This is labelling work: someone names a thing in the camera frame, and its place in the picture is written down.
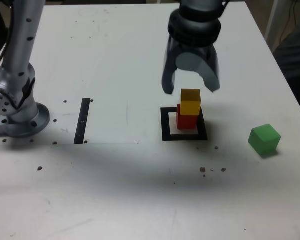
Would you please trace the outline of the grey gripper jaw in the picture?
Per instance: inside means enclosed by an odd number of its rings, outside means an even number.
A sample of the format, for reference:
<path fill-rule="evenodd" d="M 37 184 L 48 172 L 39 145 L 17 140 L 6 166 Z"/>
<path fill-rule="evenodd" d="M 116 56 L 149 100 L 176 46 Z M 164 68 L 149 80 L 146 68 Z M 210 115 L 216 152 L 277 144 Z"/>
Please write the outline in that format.
<path fill-rule="evenodd" d="M 165 51 L 163 73 L 162 73 L 162 89 L 165 94 L 172 95 L 175 88 L 175 72 L 182 69 L 185 65 L 185 51 L 183 45 L 175 41 L 171 36 L 168 38 Z"/>
<path fill-rule="evenodd" d="M 220 89 L 219 61 L 213 45 L 189 48 L 176 58 L 175 63 L 180 70 L 199 74 L 205 87 L 212 93 Z"/>

